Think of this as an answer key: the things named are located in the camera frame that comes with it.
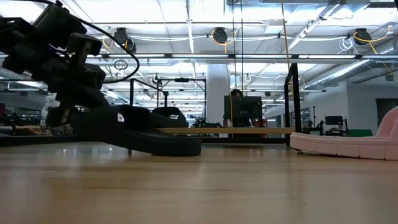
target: monitor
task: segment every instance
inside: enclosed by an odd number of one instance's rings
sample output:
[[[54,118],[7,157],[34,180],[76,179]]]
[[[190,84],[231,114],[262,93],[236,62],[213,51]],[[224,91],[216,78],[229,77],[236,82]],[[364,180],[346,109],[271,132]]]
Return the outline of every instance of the monitor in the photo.
[[[326,125],[342,125],[343,116],[326,116],[325,121]]]
[[[262,118],[261,96],[224,96],[224,118]]]

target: white pillar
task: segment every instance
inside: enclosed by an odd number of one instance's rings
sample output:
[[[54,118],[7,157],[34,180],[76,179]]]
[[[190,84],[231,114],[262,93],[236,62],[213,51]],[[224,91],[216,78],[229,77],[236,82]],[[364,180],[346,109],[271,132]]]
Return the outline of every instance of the white pillar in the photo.
[[[226,64],[207,66],[207,108],[206,117],[210,123],[223,125],[224,96],[229,95],[230,80]]]

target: pink foam mat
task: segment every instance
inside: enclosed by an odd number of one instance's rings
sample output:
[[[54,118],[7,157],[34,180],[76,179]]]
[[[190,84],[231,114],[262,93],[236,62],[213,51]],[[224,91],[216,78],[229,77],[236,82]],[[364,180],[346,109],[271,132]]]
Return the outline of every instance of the pink foam mat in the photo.
[[[292,133],[294,149],[334,156],[398,161],[398,107],[388,112],[375,137],[313,136]]]

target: wooden floor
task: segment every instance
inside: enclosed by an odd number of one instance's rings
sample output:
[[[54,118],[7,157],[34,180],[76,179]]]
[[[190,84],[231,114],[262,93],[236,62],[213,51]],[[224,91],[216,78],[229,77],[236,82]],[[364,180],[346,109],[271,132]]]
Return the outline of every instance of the wooden floor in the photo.
[[[205,146],[0,148],[0,223],[398,223],[398,162]]]

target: green object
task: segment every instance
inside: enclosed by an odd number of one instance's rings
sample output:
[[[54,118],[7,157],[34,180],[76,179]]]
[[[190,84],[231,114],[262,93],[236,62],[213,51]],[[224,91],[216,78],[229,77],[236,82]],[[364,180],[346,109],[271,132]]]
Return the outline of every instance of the green object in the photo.
[[[350,129],[348,130],[348,137],[370,137],[373,136],[370,129]]]

